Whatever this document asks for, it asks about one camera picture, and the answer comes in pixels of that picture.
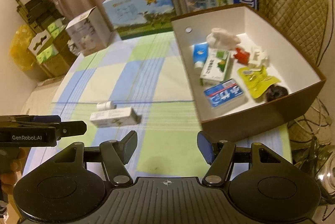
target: checkered tablecloth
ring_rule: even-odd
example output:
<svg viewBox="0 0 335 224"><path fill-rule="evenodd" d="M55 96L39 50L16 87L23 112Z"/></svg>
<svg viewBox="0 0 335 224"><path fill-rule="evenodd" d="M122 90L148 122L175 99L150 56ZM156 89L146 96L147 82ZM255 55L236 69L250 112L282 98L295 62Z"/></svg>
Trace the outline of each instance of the checkered tablecloth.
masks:
<svg viewBox="0 0 335 224"><path fill-rule="evenodd" d="M98 102L108 100L118 107L132 106L142 115L141 123L96 128L89 117ZM55 148L32 149L24 175L74 141L98 146L106 140L120 140L130 130L138 134L137 149L126 166L133 178L201 178L208 169L197 148L200 124L173 32L116 41L95 54L79 56L56 92L50 113L62 121L83 120L88 130L83 136L61 139ZM256 141L291 160L284 126L237 145L248 147Z"/></svg>

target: yellow plastic bag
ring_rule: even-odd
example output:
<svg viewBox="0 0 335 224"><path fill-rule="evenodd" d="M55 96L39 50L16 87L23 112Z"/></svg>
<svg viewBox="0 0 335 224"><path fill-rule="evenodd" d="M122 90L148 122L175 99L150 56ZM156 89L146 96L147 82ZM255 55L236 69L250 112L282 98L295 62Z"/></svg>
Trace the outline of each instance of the yellow plastic bag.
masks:
<svg viewBox="0 0 335 224"><path fill-rule="evenodd" d="M29 54L28 46L35 37L28 25L21 25L16 31L9 47L9 54L22 71L32 69L35 59Z"/></svg>

